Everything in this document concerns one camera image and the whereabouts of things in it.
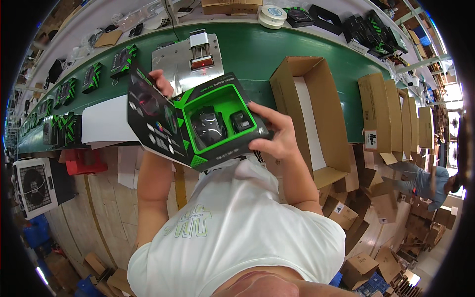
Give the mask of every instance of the cable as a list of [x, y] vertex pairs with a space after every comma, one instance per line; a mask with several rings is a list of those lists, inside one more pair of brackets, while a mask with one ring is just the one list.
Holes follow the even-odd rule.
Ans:
[[180, 39], [178, 38], [177, 32], [175, 32], [175, 25], [173, 24], [173, 18], [171, 17], [171, 13], [168, 11], [168, 5], [165, 5], [165, 9], [167, 10], [168, 15], [170, 16], [171, 28], [173, 29], [173, 33], [175, 33], [175, 36], [177, 37], [177, 41], [180, 41]]

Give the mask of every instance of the open cardboard box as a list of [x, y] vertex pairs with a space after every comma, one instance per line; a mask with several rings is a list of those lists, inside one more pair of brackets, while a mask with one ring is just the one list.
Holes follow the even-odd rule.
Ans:
[[277, 110], [292, 118], [299, 150], [318, 189], [351, 172], [345, 120], [322, 57], [286, 57], [269, 79]]

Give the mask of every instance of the white paper sheet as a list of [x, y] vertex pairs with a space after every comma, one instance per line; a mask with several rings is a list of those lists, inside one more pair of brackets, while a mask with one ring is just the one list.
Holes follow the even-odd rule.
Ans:
[[298, 99], [302, 114], [304, 115], [305, 130], [307, 132], [308, 147], [310, 149], [310, 156], [312, 158], [312, 169], [319, 170], [326, 167], [325, 159], [323, 158], [320, 140], [318, 139], [317, 126], [315, 124], [314, 112], [312, 110], [312, 102], [310, 101], [310, 94], [308, 93], [307, 84], [304, 77], [294, 77], [295, 88], [297, 89]]

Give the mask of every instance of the blue plastic bin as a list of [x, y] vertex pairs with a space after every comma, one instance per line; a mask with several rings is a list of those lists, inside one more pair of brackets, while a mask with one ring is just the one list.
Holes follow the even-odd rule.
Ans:
[[342, 281], [343, 274], [341, 274], [339, 271], [336, 273], [336, 275], [333, 277], [332, 281], [329, 283], [330, 286], [338, 287], [340, 285], [340, 282]]
[[75, 297], [102, 297], [104, 296], [92, 283], [89, 279], [91, 275], [88, 275], [85, 279], [82, 279], [77, 282], [77, 291], [74, 293]]
[[389, 284], [384, 281], [384, 278], [375, 272], [367, 282], [359, 286], [355, 291], [362, 293], [364, 296], [371, 296], [376, 293], [376, 291], [384, 294], [389, 287]]

